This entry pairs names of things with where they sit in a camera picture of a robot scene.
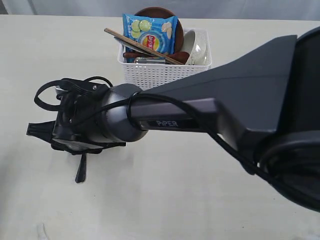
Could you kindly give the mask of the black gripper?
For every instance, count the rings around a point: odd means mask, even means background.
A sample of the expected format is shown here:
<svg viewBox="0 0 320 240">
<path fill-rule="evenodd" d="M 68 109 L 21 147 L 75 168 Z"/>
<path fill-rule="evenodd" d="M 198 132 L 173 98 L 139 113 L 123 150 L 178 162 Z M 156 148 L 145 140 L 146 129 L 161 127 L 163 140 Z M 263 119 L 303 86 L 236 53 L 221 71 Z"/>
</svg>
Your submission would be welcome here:
<svg viewBox="0 0 320 240">
<path fill-rule="evenodd" d="M 56 122 L 29 123 L 26 135 L 43 141 L 53 140 L 53 149 L 72 155 L 100 154 L 105 149 L 125 147 L 125 142 L 112 140 L 103 129 L 100 109 L 110 88 L 97 84 L 89 89 L 89 95 L 66 90 L 65 94 L 56 97 L 63 107 Z"/>
</svg>

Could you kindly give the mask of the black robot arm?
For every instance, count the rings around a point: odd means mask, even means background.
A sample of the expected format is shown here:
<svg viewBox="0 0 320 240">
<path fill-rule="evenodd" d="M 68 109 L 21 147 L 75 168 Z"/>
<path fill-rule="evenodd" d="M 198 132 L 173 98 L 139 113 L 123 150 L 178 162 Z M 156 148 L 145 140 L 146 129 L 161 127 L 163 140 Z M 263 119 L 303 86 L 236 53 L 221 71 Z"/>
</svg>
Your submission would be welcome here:
<svg viewBox="0 0 320 240">
<path fill-rule="evenodd" d="M 154 88 L 113 86 L 100 76 L 62 78 L 56 120 L 30 123 L 27 135 L 54 150 L 86 155 L 125 146 L 149 130 L 208 134 L 250 175 L 286 199 L 320 210 L 320 30 L 276 37 L 225 65 Z"/>
</svg>

